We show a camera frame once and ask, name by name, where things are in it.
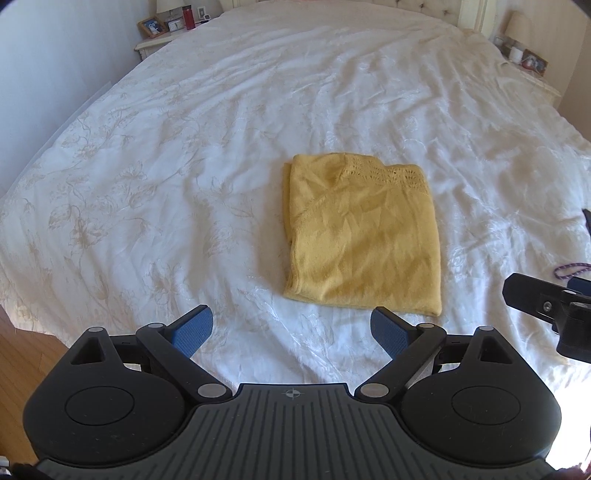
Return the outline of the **right white nightstand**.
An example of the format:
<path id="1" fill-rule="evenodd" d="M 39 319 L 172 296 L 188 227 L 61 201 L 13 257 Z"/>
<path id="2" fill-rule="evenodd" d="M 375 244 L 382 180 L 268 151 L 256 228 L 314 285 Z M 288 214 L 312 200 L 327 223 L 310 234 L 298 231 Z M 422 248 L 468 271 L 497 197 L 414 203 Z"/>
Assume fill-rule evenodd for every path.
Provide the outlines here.
<path id="1" fill-rule="evenodd" d="M 546 80 L 546 78 L 540 77 L 531 71 L 524 69 L 521 64 L 516 65 L 509 61 L 508 45 L 497 45 L 497 49 L 501 52 L 503 58 L 512 66 L 514 69 L 520 72 L 521 76 L 531 85 L 531 88 L 536 94 L 539 94 L 544 100 L 551 106 L 557 108 L 562 98 L 562 94 Z"/>

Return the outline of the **small white alarm clock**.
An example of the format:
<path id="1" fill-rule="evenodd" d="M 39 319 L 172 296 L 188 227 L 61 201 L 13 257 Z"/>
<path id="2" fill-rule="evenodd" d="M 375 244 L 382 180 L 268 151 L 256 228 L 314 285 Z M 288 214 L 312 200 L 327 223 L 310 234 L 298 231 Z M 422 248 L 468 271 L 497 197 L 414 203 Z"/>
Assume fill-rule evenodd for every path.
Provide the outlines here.
<path id="1" fill-rule="evenodd" d="M 166 22 L 166 27 L 170 33 L 178 32 L 185 28 L 183 18 L 179 17 Z"/>

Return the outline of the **white round speaker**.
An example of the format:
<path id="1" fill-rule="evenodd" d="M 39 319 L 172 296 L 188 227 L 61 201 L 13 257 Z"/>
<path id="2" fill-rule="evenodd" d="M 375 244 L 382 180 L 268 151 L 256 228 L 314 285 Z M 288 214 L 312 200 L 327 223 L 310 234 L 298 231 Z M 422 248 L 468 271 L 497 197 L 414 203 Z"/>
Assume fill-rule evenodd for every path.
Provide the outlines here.
<path id="1" fill-rule="evenodd" d="M 520 65 L 523 59 L 524 50 L 520 45 L 514 45 L 509 51 L 509 61 L 513 64 Z"/>

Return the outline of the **white table lamp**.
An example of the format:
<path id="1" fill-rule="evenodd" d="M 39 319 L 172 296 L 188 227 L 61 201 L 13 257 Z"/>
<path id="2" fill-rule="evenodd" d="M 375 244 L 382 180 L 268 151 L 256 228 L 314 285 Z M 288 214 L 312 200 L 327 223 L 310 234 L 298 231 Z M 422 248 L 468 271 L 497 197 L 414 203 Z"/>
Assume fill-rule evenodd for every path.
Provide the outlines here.
<path id="1" fill-rule="evenodd" d="M 184 6 L 185 2 L 183 0 L 156 0 L 155 13 L 159 18 L 169 20 L 180 12 Z"/>
<path id="2" fill-rule="evenodd" d="M 520 11 L 513 11 L 504 30 L 504 37 L 522 46 L 531 42 L 532 22 Z"/>

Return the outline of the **yellow knit sweater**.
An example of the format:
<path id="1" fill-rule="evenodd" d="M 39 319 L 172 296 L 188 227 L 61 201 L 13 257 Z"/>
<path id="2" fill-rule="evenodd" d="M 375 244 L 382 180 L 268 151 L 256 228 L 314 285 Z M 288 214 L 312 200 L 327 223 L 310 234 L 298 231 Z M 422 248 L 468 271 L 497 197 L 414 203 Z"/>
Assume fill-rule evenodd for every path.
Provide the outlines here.
<path id="1" fill-rule="evenodd" d="M 287 298 L 438 316 L 441 249 L 417 165 L 354 153 L 297 155 L 283 166 Z"/>

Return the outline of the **left white nightstand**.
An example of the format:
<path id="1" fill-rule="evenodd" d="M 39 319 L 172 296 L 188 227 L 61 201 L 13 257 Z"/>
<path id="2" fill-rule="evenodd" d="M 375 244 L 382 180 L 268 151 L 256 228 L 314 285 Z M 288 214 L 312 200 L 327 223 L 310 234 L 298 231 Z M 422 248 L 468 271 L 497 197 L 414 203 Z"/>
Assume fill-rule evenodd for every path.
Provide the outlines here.
<path id="1" fill-rule="evenodd" d="M 176 40 L 177 38 L 182 37 L 187 32 L 188 31 L 185 28 L 178 32 L 170 33 L 168 31 L 166 34 L 153 39 L 145 38 L 141 34 L 143 36 L 143 39 L 135 45 L 133 50 L 138 54 L 139 59 L 143 61 L 148 56 L 155 53 L 157 50 L 161 49 L 162 47 Z"/>

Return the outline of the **wooden photo frame right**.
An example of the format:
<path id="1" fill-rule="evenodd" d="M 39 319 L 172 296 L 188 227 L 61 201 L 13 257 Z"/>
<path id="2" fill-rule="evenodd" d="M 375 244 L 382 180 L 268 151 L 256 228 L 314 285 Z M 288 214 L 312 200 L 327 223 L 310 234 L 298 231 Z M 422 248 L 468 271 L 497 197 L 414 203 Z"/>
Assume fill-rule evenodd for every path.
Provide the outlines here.
<path id="1" fill-rule="evenodd" d="M 533 51 L 526 49 L 523 52 L 521 66 L 524 69 L 531 71 L 540 77 L 543 77 L 547 70 L 548 61 Z"/>

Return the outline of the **white table lamp right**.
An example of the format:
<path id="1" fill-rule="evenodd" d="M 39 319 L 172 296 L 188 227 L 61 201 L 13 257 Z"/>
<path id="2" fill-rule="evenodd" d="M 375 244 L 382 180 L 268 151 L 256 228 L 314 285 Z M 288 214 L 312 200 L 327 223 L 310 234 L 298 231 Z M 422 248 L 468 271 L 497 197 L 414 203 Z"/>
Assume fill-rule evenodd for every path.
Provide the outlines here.
<path id="1" fill-rule="evenodd" d="M 531 42 L 532 22 L 520 11 L 513 11 L 504 30 L 504 37 L 522 46 Z"/>

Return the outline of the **wooden photo frame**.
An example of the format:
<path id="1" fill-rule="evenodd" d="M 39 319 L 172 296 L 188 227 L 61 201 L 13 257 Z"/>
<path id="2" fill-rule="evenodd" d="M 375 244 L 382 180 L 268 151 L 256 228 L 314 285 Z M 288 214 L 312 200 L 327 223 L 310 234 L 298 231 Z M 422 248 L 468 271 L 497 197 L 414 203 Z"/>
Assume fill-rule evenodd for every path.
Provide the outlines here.
<path id="1" fill-rule="evenodd" d="M 141 34 L 148 39 L 157 38 L 168 32 L 166 25 L 156 16 L 139 21 L 137 27 Z"/>
<path id="2" fill-rule="evenodd" d="M 521 66 L 524 69 L 531 71 L 540 77 L 543 77 L 547 70 L 548 61 L 533 51 L 526 49 L 523 52 Z"/>

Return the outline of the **red bottle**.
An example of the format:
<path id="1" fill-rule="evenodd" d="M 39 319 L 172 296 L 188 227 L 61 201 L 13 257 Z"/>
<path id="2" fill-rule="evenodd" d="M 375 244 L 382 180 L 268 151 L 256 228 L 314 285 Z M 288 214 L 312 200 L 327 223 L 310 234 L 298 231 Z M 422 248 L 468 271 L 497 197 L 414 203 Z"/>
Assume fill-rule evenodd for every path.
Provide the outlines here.
<path id="1" fill-rule="evenodd" d="M 193 17 L 192 7 L 190 5 L 184 5 L 182 7 L 182 15 L 184 26 L 187 31 L 195 28 L 195 20 Z"/>

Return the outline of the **white table lamp left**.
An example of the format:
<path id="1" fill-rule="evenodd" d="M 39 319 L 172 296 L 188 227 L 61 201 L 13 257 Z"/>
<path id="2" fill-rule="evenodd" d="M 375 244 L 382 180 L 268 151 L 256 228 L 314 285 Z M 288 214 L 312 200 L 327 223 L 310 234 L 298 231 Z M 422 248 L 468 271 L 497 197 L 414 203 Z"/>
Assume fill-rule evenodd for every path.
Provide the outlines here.
<path id="1" fill-rule="evenodd" d="M 184 6 L 185 2 L 183 0 L 156 0 L 155 13 L 159 18 L 169 20 L 180 12 Z"/>

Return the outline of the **white nightstand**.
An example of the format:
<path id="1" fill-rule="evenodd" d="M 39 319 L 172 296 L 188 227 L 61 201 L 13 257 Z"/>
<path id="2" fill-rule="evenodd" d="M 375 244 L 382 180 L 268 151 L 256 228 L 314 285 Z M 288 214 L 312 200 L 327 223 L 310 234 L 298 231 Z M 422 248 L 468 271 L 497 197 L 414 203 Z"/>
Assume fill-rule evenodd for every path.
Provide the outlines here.
<path id="1" fill-rule="evenodd" d="M 509 61 L 508 45 L 497 45 L 497 49 L 501 52 L 503 58 L 512 66 L 514 69 L 520 72 L 521 76 L 531 85 L 531 88 L 536 94 L 539 94 L 544 100 L 551 106 L 557 108 L 562 98 L 562 94 L 546 80 L 546 78 L 540 77 L 531 71 L 524 69 L 521 64 L 516 65 Z"/>
<path id="2" fill-rule="evenodd" d="M 170 33 L 168 31 L 166 34 L 153 39 L 145 38 L 141 34 L 143 36 L 143 39 L 135 45 L 133 50 L 138 54 L 139 59 L 143 61 L 148 56 L 155 53 L 157 50 L 161 49 L 162 47 L 176 40 L 177 38 L 182 37 L 187 32 L 188 31 L 185 28 L 178 32 Z"/>

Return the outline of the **wooden photo frame left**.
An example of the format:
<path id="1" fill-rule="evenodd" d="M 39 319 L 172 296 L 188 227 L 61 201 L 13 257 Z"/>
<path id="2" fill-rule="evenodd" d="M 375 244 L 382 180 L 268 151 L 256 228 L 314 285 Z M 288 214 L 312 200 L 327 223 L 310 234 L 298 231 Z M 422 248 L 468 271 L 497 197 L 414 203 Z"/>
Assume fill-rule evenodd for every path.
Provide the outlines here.
<path id="1" fill-rule="evenodd" d="M 139 21 L 137 27 L 141 34 L 148 39 L 157 38 L 168 32 L 166 25 L 156 16 Z"/>

